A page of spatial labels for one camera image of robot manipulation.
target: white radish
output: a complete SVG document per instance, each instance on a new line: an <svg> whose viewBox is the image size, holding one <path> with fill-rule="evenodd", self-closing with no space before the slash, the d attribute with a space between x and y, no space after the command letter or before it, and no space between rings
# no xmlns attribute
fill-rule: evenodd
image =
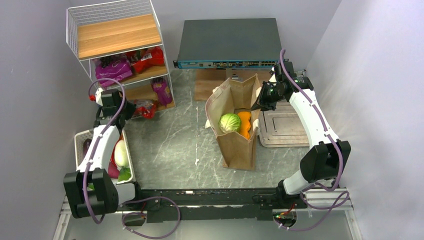
<svg viewBox="0 0 424 240"><path fill-rule="evenodd" d="M119 140L115 146L115 164L120 168L128 168L130 167L130 163L128 162L127 155L127 146L125 145L124 140Z"/></svg>

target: brown paper bag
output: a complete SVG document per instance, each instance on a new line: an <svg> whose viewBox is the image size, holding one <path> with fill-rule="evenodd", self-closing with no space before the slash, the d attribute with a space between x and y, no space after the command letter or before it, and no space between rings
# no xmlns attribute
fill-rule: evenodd
<svg viewBox="0 0 424 240"><path fill-rule="evenodd" d="M223 166L226 168L255 169L258 128L254 126L254 122L258 120L261 111L259 109L250 111L250 108L255 103L257 89L260 87L257 74L243 82L227 79L206 101L206 117L215 133L224 159ZM251 112L250 139L235 131L224 134L220 129L219 121L222 115L237 114L241 111Z"/></svg>

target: orange squash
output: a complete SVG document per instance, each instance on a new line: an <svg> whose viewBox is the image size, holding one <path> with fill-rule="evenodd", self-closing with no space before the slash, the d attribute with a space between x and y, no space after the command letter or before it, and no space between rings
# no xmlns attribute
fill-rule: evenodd
<svg viewBox="0 0 424 240"><path fill-rule="evenodd" d="M249 111L241 111L237 113L241 119L240 135L245 137L247 140L251 138L249 130L251 129L251 117L252 114Z"/></svg>

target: purple snack bag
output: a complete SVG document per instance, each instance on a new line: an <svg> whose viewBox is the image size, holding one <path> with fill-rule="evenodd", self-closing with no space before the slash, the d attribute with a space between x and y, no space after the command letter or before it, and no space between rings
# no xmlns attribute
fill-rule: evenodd
<svg viewBox="0 0 424 240"><path fill-rule="evenodd" d="M106 67L99 64L95 67L95 77L97 79L108 78L116 81L121 81L133 75L131 71L130 62L127 60L125 54L113 56L113 60ZM113 81L104 80L100 81L103 87L108 87L114 84Z"/></svg>
<svg viewBox="0 0 424 240"><path fill-rule="evenodd" d="M151 84L151 88L157 94L157 98L160 104L166 107L167 104L170 104L172 102L171 90L168 87L167 81L163 79L155 79L154 82Z"/></svg>

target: tabletop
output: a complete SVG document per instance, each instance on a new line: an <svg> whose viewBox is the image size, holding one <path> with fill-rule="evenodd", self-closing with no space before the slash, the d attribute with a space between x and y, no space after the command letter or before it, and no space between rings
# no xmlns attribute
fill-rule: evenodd
<svg viewBox="0 0 424 240"><path fill-rule="evenodd" d="M255 170L223 167L204 101L194 101L194 69L171 72L176 107L135 118L125 132L135 179L143 189L273 188L299 169L308 147L256 144Z"/></svg>

